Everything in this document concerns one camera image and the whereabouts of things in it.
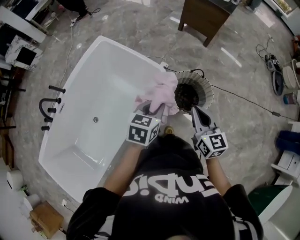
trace pink towel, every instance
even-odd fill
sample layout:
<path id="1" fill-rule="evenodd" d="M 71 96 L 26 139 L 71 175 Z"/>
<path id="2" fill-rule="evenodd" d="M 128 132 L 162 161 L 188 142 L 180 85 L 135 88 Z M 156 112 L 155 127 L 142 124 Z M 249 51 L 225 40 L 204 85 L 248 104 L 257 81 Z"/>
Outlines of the pink towel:
<path id="1" fill-rule="evenodd" d="M 164 103 L 165 111 L 162 117 L 162 124 L 167 123 L 169 115 L 178 113 L 178 106 L 175 101 L 175 90 L 178 84 L 175 73 L 164 72 L 158 73 L 154 76 L 155 86 L 148 89 L 142 96 L 137 96 L 135 99 L 136 105 L 146 101 L 152 101 L 150 105 L 150 112 L 154 113 L 159 106 Z"/>

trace marble floor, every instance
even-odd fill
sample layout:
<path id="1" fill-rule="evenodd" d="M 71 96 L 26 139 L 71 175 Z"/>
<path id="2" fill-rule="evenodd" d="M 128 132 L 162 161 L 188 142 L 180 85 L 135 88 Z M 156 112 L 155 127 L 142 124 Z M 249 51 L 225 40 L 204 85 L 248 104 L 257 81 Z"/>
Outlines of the marble floor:
<path id="1" fill-rule="evenodd" d="M 271 111 L 296 118 L 297 107 L 284 105 L 282 97 L 274 95 L 270 73 L 257 56 L 255 46 L 266 45 L 281 64 L 291 59 L 291 33 L 264 4 L 256 14 L 239 6 L 226 21 L 208 48 L 205 37 L 185 27 L 177 31 L 184 0 L 86 0 L 90 10 L 101 11 L 87 17 L 72 29 L 65 12 L 53 27 L 53 36 L 42 44 L 45 49 L 37 69 L 23 81 L 27 91 L 20 94 L 15 121 L 17 129 L 10 131 L 15 147 L 16 165 L 21 169 L 31 193 L 38 193 L 66 219 L 72 212 L 63 208 L 62 199 L 78 206 L 38 163 L 44 118 L 38 109 L 42 98 L 55 97 L 48 85 L 58 85 L 64 74 L 66 57 L 73 41 L 67 63 L 67 80 L 84 52 L 97 36 L 103 35 L 144 55 L 166 58 L 169 68 L 176 71 L 201 68 L 216 86 L 259 103 Z M 274 173 L 270 164 L 278 151 L 274 146 L 276 134 L 288 129 L 288 120 L 272 116 L 265 110 L 234 95 L 214 88 L 215 102 L 210 107 L 226 133 L 229 149 L 220 159 L 232 184 L 241 183 L 249 192 L 258 185 L 270 182 Z M 180 128 L 184 119 L 172 117 L 170 122 L 184 139 L 193 135 L 192 128 Z"/>

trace cardboard box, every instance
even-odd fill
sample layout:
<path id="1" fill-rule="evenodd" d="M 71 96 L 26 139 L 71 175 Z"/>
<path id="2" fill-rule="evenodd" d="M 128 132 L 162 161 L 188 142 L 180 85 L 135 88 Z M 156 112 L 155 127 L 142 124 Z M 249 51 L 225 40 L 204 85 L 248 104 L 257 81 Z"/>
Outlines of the cardboard box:
<path id="1" fill-rule="evenodd" d="M 50 239 L 60 228 L 63 216 L 48 202 L 43 202 L 30 212 L 30 218 L 35 229 Z"/>

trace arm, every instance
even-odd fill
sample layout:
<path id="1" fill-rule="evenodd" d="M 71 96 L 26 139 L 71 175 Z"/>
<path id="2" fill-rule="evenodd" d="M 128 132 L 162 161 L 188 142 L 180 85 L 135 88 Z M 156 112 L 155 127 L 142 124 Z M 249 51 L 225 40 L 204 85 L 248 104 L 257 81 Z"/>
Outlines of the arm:
<path id="1" fill-rule="evenodd" d="M 93 239 L 105 223 L 106 217 L 116 210 L 121 196 L 127 190 L 142 146 L 133 145 L 125 151 L 120 164 L 105 181 L 104 187 L 87 191 L 83 202 L 75 211 L 67 228 L 67 240 Z"/>
<path id="2" fill-rule="evenodd" d="M 219 160 L 216 157 L 211 158 L 206 161 L 206 164 L 211 183 L 223 196 L 231 187 L 231 184 L 228 181 Z"/>
<path id="3" fill-rule="evenodd" d="M 120 164 L 106 179 L 104 188 L 119 196 L 124 195 L 132 181 L 135 167 L 142 149 L 143 146 L 134 143 L 129 146 Z"/>
<path id="4" fill-rule="evenodd" d="M 231 187 L 217 158 L 208 159 L 206 163 L 210 181 L 223 196 L 230 211 L 235 216 L 242 218 L 242 221 L 248 221 L 245 228 L 239 229 L 240 239 L 243 239 L 244 236 L 248 238 L 252 236 L 252 238 L 249 239 L 255 239 L 255 237 L 259 240 L 263 239 L 263 227 L 247 197 L 244 187 L 241 184 Z M 248 229 L 251 229 L 248 228 L 249 223 L 253 225 L 255 231 L 248 231 Z M 234 224 L 237 228 L 241 226 L 240 224 Z"/>

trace shoe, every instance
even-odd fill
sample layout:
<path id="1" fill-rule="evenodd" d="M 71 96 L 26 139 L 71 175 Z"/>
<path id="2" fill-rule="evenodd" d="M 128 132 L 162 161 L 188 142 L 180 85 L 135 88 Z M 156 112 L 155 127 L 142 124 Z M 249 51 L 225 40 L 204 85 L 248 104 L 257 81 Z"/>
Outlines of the shoe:
<path id="1" fill-rule="evenodd" d="M 84 16 L 79 16 L 79 17 L 76 19 L 76 22 L 80 22 L 83 18 L 87 17 L 88 15 L 90 15 L 89 12 L 87 12 L 86 15 L 84 15 Z"/>
<path id="2" fill-rule="evenodd" d="M 164 130 L 164 135 L 173 134 L 175 135 L 174 129 L 171 126 L 166 126 Z"/>

